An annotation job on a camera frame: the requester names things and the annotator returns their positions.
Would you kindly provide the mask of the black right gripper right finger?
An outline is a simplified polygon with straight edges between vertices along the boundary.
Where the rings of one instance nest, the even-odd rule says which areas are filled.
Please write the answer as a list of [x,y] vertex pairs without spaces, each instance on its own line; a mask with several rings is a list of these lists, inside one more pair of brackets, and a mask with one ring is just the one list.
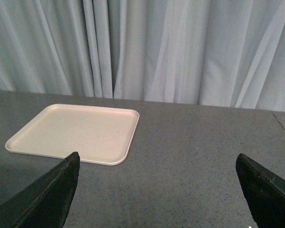
[[243,153],[236,172],[257,226],[285,228],[285,180]]

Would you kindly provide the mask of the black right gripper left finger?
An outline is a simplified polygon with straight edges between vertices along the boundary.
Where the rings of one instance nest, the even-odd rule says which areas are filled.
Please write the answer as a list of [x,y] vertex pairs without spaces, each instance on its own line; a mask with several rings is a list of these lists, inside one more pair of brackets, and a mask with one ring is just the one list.
[[76,191],[79,169],[79,154],[73,152],[0,205],[0,228],[63,227]]

